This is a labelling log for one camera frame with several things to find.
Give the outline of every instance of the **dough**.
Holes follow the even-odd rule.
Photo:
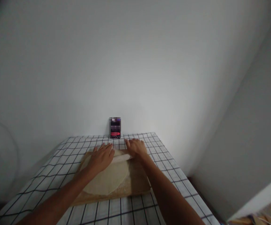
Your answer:
[[[124,153],[115,150],[115,155],[123,155]],[[81,166],[82,170],[85,168],[91,157],[87,157]],[[91,180],[83,191],[89,194],[108,195],[116,190],[122,181],[129,173],[129,160],[110,164],[104,171],[100,172],[93,180]]]

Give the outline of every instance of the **checkered tablecloth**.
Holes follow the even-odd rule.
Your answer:
[[[102,142],[113,143],[115,149],[126,149],[124,139],[139,138],[166,177],[179,190],[205,224],[217,225],[195,188],[155,133],[122,135],[77,136],[64,140],[35,176],[0,211],[0,224],[16,224],[32,210],[69,182],[87,151]],[[165,224],[156,198],[151,194],[118,198],[68,208],[58,224]]]

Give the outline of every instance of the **right hand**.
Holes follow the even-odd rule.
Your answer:
[[[128,154],[130,154],[133,158],[139,159],[147,155],[147,149],[143,141],[140,141],[139,139],[125,139],[125,144],[127,146]]]

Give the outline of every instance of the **wooden cutting board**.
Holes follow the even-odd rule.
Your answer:
[[[81,163],[75,173],[78,174],[84,160],[91,156],[91,152],[86,152],[81,160]],[[127,197],[131,195],[140,195],[150,193],[150,184],[140,163],[134,159],[129,160],[129,175],[120,184],[120,186],[109,195],[93,195],[82,191],[71,206],[83,205],[93,202],[105,201],[109,199],[116,199]]]

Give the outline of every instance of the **phone screen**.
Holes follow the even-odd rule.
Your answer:
[[[121,137],[121,117],[110,117],[110,138]]]

